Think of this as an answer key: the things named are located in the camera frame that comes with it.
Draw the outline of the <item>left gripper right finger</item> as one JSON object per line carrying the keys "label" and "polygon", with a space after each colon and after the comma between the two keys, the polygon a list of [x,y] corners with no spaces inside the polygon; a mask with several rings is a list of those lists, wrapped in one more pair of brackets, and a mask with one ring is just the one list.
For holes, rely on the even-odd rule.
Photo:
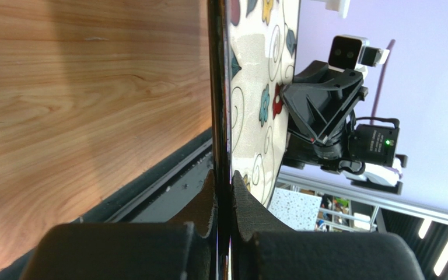
{"label": "left gripper right finger", "polygon": [[232,178],[234,279],[423,279],[413,251],[391,233],[319,233],[287,226]]}

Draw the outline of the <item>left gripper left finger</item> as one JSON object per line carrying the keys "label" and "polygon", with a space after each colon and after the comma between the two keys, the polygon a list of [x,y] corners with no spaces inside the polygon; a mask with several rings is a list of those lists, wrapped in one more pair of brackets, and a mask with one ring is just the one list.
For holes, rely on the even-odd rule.
{"label": "left gripper left finger", "polygon": [[41,239],[22,279],[215,279],[213,171],[163,223],[69,223]]}

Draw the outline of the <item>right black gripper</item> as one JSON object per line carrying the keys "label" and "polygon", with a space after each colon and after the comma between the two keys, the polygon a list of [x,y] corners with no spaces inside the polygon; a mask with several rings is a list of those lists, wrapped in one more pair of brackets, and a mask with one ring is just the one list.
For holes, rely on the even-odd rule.
{"label": "right black gripper", "polygon": [[313,145],[317,156],[342,156],[347,149],[347,117],[368,93],[364,74],[333,70],[313,61],[281,89],[280,96],[295,124],[295,135]]}

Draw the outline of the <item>floral square plate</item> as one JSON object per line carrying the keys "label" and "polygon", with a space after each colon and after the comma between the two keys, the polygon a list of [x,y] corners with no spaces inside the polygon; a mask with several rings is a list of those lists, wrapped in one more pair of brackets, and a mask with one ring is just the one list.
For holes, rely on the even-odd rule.
{"label": "floral square plate", "polygon": [[229,275],[227,205],[239,172],[250,195],[268,207],[288,141],[281,99],[293,80],[300,1],[208,1],[213,169],[220,196],[216,279]]}

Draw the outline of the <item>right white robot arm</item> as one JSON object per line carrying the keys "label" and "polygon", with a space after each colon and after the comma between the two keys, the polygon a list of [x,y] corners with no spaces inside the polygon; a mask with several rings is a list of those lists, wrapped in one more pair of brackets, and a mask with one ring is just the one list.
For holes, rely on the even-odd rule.
{"label": "right white robot arm", "polygon": [[406,155],[396,152],[396,118],[358,117],[355,106],[368,89],[363,73],[314,61],[280,90],[288,109],[285,166],[317,166],[341,174],[353,186],[400,194]]}

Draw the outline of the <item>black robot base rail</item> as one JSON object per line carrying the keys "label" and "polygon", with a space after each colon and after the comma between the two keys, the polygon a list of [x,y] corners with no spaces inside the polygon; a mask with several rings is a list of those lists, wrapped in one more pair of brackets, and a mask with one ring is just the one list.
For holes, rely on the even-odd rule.
{"label": "black robot base rail", "polygon": [[[211,142],[211,131],[204,131],[71,223],[167,222],[201,190],[212,167]],[[4,268],[0,279],[22,279],[36,247]]]}

